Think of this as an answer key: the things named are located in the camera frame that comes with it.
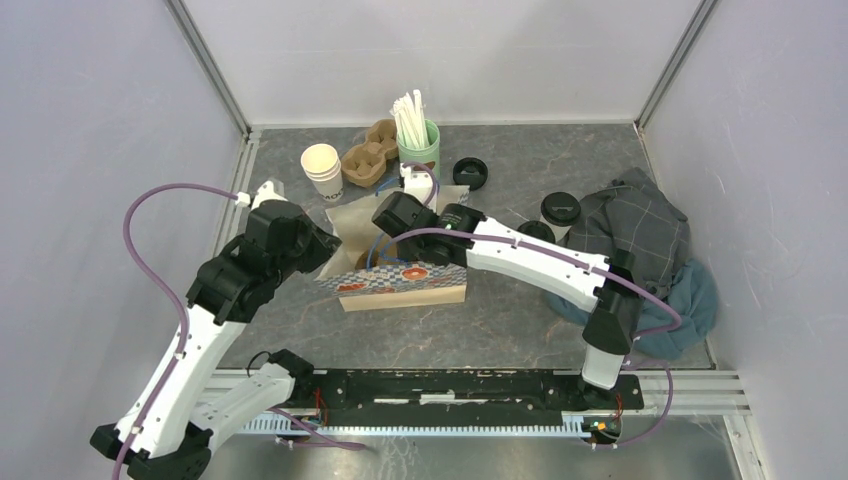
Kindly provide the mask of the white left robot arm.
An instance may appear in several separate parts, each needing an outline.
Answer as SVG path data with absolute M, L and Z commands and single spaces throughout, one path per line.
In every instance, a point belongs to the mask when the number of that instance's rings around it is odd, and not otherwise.
M 135 405 L 98 427 L 91 445 L 132 479 L 198 479 L 214 453 L 264 411 L 283 401 L 306 405 L 313 379 L 274 362 L 215 401 L 199 399 L 220 360 L 258 310 L 294 273 L 323 266 L 341 240 L 284 199 L 256 201 L 243 233 L 201 265 L 182 321 Z

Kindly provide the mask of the checkered paper takeout bag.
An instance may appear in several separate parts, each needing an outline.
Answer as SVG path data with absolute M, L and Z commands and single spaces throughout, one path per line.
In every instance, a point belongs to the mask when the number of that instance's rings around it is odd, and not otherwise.
M 316 282 L 337 297 L 346 312 L 465 301 L 464 269 L 411 261 L 398 253 L 397 246 L 388 247 L 389 237 L 371 222 L 380 203 L 400 190 L 390 185 L 326 211 L 333 234 L 342 244 Z

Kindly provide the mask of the black plastic cup lid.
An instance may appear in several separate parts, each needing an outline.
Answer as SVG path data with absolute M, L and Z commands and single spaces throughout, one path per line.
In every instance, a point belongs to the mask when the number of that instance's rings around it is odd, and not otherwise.
M 553 192 L 545 196 L 540 205 L 541 219 L 557 227 L 574 225 L 581 215 L 577 198 L 566 192 Z

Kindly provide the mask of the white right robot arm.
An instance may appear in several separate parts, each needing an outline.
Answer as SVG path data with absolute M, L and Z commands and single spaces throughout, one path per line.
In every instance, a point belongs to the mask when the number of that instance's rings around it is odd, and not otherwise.
M 569 250 L 461 204 L 450 203 L 436 213 L 404 192 L 384 199 L 372 222 L 415 260 L 499 273 L 588 312 L 578 396 L 591 408 L 602 408 L 617 396 L 646 296 L 634 281 L 631 254 Z

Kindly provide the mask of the white paper coffee cup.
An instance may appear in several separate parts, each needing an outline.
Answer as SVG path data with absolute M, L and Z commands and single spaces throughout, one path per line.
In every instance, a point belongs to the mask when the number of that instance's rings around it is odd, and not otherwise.
M 563 239 L 566 237 L 570 229 L 572 228 L 572 224 L 570 225 L 560 225 L 555 222 L 549 221 L 544 217 L 540 218 L 540 221 L 547 225 L 553 233 L 554 243 L 561 243 Z

